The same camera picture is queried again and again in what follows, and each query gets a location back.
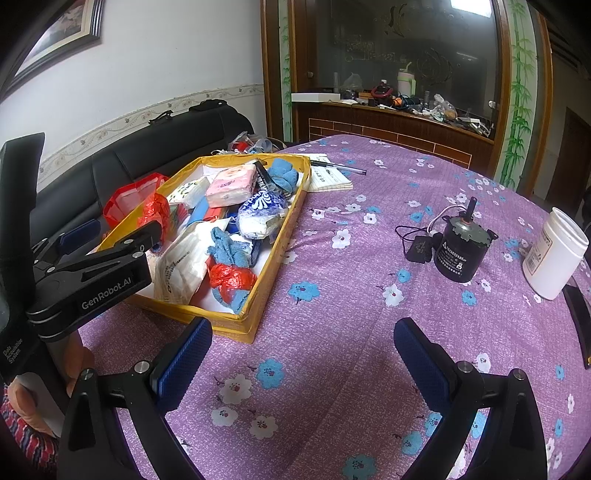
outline notepad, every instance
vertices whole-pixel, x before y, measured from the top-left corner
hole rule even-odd
[[[325,154],[303,154],[311,160],[332,163]],[[312,179],[308,192],[335,192],[338,190],[352,190],[353,183],[336,168],[312,166]]]

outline pen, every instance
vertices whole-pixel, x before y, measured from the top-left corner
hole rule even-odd
[[[367,170],[361,170],[360,168],[346,167],[344,165],[339,165],[338,163],[327,163],[320,160],[310,160],[310,164],[315,167],[336,168],[337,170],[350,171],[352,173],[358,173],[359,175],[367,175],[368,172]]]

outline doorway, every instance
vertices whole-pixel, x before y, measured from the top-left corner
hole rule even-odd
[[[591,173],[591,125],[569,108],[546,202],[574,218]]]

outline yellow box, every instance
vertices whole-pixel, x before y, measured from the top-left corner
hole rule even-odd
[[[277,240],[273,244],[271,254],[263,267],[250,295],[242,311],[236,315],[232,313],[213,312],[211,310],[204,310],[199,307],[191,305],[175,305],[166,303],[161,300],[154,300],[149,297],[144,297],[135,294],[128,299],[130,303],[136,304],[147,310],[161,313],[179,322],[189,323],[194,317],[205,317],[210,320],[213,326],[213,331],[218,335],[223,335],[238,342],[252,343],[255,339],[256,330],[267,298],[273,288],[277,271],[281,266],[281,260],[287,244],[290,240],[291,232],[293,231],[297,218],[300,214],[301,207],[306,197],[306,186],[311,177],[310,159],[300,155],[278,155],[278,154],[260,154],[260,155],[216,155],[214,157],[200,157],[194,160],[185,168],[180,170],[174,177],[162,185],[158,192],[164,196],[168,196],[172,191],[182,185],[186,178],[193,172],[195,168],[200,165],[207,165],[210,167],[233,167],[241,165],[247,161],[259,158],[263,162],[271,164],[273,159],[281,157],[289,161],[293,167],[304,174],[302,182],[295,193],[295,198],[291,204],[290,211],[283,222],[283,226],[279,232]],[[133,212],[131,212],[100,244],[98,250],[104,250],[112,247],[115,242],[129,235],[137,228],[137,219],[141,216],[143,205],[139,205]]]

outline screw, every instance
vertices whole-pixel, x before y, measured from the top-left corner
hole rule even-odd
[[[86,370],[83,370],[82,373],[80,374],[80,379],[81,380],[88,380],[89,378],[92,378],[93,375],[94,375],[94,372],[90,368],[87,368]]]
[[[142,360],[141,362],[137,362],[134,366],[134,370],[139,374],[147,372],[149,369],[150,369],[150,363],[145,360]]]
[[[517,380],[525,380],[525,372],[521,369],[521,368],[516,368],[515,370],[513,370],[513,376],[517,379]]]
[[[466,362],[465,360],[460,360],[458,363],[456,363],[456,365],[459,368],[460,372],[464,372],[465,374],[468,374],[472,370],[474,370],[472,364],[470,362]]]

